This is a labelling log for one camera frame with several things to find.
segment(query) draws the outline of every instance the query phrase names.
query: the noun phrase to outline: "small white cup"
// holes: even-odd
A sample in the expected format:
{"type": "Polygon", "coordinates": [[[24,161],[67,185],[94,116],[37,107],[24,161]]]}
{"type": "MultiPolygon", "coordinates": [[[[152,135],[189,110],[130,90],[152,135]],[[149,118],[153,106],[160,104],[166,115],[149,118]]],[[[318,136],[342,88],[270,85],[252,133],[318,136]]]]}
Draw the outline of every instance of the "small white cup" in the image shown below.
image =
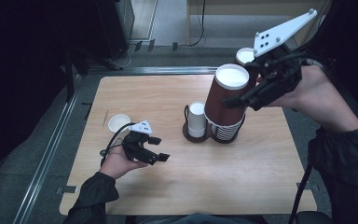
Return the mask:
{"type": "Polygon", "coordinates": [[[206,118],[204,108],[205,103],[203,102],[194,102],[188,107],[188,134],[192,137],[198,138],[205,134],[206,118]]]}
{"type": "Polygon", "coordinates": [[[235,60],[242,66],[245,66],[246,63],[251,62],[255,59],[254,50],[250,48],[243,48],[237,51],[235,60]]]}
{"type": "MultiPolygon", "coordinates": [[[[107,126],[109,127],[109,130],[112,133],[117,133],[118,130],[123,127],[124,125],[131,123],[131,119],[130,117],[128,117],[127,115],[124,114],[119,114],[119,115],[114,115],[110,120],[109,123],[107,124],[107,126]]],[[[116,141],[120,138],[120,139],[124,139],[124,137],[129,134],[130,129],[128,127],[126,127],[125,129],[123,129],[118,135],[117,138],[115,140],[115,142],[113,143],[113,145],[116,143],[116,141]]]]}

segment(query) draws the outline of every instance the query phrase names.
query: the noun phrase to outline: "human hand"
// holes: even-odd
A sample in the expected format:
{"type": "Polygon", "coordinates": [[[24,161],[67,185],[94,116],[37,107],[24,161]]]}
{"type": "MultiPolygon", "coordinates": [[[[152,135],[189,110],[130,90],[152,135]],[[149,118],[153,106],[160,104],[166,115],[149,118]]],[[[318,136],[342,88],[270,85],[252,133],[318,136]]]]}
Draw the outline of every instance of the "human hand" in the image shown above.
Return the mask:
{"type": "Polygon", "coordinates": [[[100,172],[119,179],[131,170],[146,167],[148,164],[141,161],[129,161],[124,153],[123,146],[113,147],[106,157],[100,172]]]}
{"type": "Polygon", "coordinates": [[[302,79],[296,88],[268,106],[292,108],[331,132],[358,129],[358,118],[322,69],[315,65],[302,66],[301,72],[302,79]]]}

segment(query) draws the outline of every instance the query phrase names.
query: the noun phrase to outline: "black sleeve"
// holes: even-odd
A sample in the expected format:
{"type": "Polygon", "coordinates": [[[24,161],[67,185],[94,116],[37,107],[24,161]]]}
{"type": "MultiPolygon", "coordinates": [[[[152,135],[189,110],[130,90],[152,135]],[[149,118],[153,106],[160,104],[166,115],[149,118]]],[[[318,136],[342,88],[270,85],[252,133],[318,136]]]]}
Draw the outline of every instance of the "black sleeve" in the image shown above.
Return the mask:
{"type": "Polygon", "coordinates": [[[105,203],[118,199],[116,180],[97,172],[84,182],[63,223],[106,223],[105,203]]]}
{"type": "Polygon", "coordinates": [[[358,223],[358,130],[317,131],[309,143],[309,162],[322,176],[334,223],[358,223]]]}

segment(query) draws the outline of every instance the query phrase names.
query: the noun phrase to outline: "robotic hand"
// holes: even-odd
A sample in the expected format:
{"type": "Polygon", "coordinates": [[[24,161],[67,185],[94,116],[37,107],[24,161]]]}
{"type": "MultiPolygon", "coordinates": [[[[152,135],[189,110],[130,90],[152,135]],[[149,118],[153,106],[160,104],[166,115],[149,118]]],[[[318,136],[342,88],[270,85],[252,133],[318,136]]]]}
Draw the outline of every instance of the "robotic hand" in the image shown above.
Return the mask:
{"type": "MultiPolygon", "coordinates": [[[[147,142],[151,145],[159,145],[161,139],[157,137],[152,137],[150,134],[153,132],[147,120],[139,123],[129,123],[120,128],[117,132],[120,133],[122,129],[129,126],[130,133],[124,137],[121,145],[123,146],[124,152],[127,156],[127,159],[130,161],[138,160],[144,163],[153,165],[156,161],[166,161],[170,155],[159,153],[156,154],[144,147],[144,143],[147,142]]],[[[101,152],[103,160],[101,164],[106,159],[106,156],[109,154],[110,146],[113,140],[116,138],[113,136],[112,140],[109,142],[109,145],[106,150],[101,152]]]]}
{"type": "Polygon", "coordinates": [[[223,99],[229,106],[250,106],[255,111],[292,91],[301,80],[301,65],[306,59],[316,59],[305,52],[291,51],[285,44],[293,34],[316,16],[316,10],[273,27],[255,36],[255,59],[245,65],[250,72],[260,74],[263,81],[244,95],[223,99]]]}

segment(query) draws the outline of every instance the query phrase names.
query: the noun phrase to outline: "right hand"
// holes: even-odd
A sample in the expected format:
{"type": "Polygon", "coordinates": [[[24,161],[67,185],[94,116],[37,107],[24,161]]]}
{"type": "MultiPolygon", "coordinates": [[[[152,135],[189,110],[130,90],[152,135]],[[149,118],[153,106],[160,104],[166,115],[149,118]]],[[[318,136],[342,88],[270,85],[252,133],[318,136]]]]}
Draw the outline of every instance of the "right hand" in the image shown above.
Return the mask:
{"type": "Polygon", "coordinates": [[[302,79],[296,88],[268,106],[292,108],[331,132],[349,132],[358,129],[358,118],[322,69],[310,65],[303,66],[301,72],[302,79]]]}

